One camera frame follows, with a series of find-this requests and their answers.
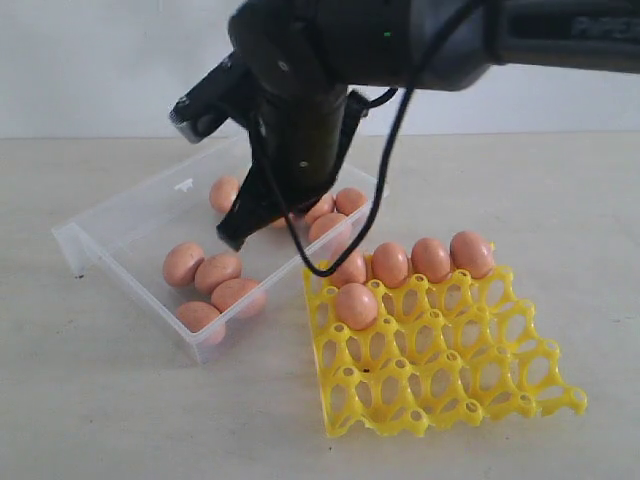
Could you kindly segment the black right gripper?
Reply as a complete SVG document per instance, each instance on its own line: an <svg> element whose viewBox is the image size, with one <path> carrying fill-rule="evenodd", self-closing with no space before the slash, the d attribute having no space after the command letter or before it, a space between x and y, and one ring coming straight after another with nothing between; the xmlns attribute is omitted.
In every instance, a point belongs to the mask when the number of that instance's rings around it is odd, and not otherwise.
<svg viewBox="0 0 640 480"><path fill-rule="evenodd" d="M218 238L238 252L245 241L282 216L266 163L285 206L306 212L335 184L365 114L365 97L337 87L326 96L283 99L264 93L250 133L252 165L230 210L216 226Z"/></svg>

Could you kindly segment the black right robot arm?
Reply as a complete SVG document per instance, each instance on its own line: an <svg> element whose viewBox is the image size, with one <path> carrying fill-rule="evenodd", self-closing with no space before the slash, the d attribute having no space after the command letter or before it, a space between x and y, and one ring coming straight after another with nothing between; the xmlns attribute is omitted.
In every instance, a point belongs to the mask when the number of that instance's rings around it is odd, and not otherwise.
<svg viewBox="0 0 640 480"><path fill-rule="evenodd" d="M228 34L257 90L252 165L217 227L236 250L333 186L358 86L456 92L504 64L639 70L634 1L247 1Z"/></svg>

